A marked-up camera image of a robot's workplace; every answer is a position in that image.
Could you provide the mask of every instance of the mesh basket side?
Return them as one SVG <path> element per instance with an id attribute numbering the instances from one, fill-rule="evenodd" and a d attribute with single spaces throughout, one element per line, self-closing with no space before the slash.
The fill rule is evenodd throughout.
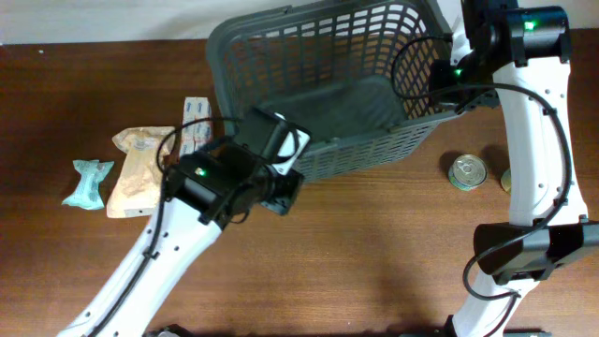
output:
<path id="1" fill-rule="evenodd" d="M 411 154 L 437 125 L 438 123 L 404 128 L 400 132 L 359 145 L 305 156 L 296 162 L 294 169 L 304 174 L 306 182 L 313 182 L 358 169 L 392 163 Z"/>
<path id="2" fill-rule="evenodd" d="M 409 2 L 364 7 L 348 3 L 315 9 L 310 15 L 282 16 L 268 27 L 250 24 L 239 31 L 223 60 L 233 114 L 241 116 L 270 97 L 332 81 L 372 75 L 390 79 L 393 58 L 401 47 L 414 37 L 441 34 L 436 22 Z M 397 66 L 397 87 L 410 93 L 426 91 L 430 65 L 443 54 L 443 47 L 427 41 L 411 48 Z M 410 119 L 435 113 L 425 100 L 405 102 L 404 107 Z"/>

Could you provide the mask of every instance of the white wall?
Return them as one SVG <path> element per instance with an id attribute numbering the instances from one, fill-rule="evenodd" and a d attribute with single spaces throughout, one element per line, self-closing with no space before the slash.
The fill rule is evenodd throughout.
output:
<path id="1" fill-rule="evenodd" d="M 437 0 L 451 26 L 460 0 Z M 205 38 L 225 19 L 314 0 L 0 0 L 0 43 Z M 562 5 L 572 27 L 599 27 L 599 0 L 520 0 Z"/>

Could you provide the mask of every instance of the food package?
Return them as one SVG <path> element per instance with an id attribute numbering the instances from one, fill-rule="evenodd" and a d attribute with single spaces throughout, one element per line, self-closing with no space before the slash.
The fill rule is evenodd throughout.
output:
<path id="1" fill-rule="evenodd" d="M 183 105 L 183 123 L 212 117 L 208 98 L 187 97 Z M 185 128 L 181 133 L 179 157 L 197 151 L 212 139 L 212 122 L 200 122 Z"/>
<path id="2" fill-rule="evenodd" d="M 101 210 L 104 202 L 100 197 L 99 185 L 109 174 L 114 162 L 100 163 L 99 160 L 73 160 L 75 170 L 81 175 L 77 189 L 63 200 L 63 205 L 81 207 L 84 210 Z"/>
<path id="3" fill-rule="evenodd" d="M 160 197 L 162 173 L 156 166 L 156 151 L 160 141 L 174 127 L 131 127 L 112 138 L 124 153 L 121 176 L 110 195 L 107 215 L 124 218 L 150 215 Z M 169 155 L 175 137 L 163 146 L 160 156 Z"/>

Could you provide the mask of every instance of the can lid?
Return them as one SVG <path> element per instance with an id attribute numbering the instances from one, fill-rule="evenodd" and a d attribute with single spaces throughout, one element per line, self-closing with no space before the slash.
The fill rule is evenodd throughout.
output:
<path id="1" fill-rule="evenodd" d="M 470 186 L 478 186 L 487 179 L 487 167 L 478 157 L 463 155 L 453 164 L 456 179 Z"/>

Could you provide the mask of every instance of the gray plastic basket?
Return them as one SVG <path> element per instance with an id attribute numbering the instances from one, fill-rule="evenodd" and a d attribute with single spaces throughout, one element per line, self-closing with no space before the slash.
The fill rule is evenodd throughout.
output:
<path id="1" fill-rule="evenodd" d="M 448 32 L 434 0 L 322 1 L 223 22 L 207 57 L 223 116 L 257 106 L 312 132 L 295 165 L 309 182 L 402 159 L 455 117 L 435 114 L 426 99 L 400 100 L 390 82 L 405 43 Z M 449 53 L 440 41 L 410 48 L 396 67 L 398 88 L 426 92 L 432 62 Z"/>

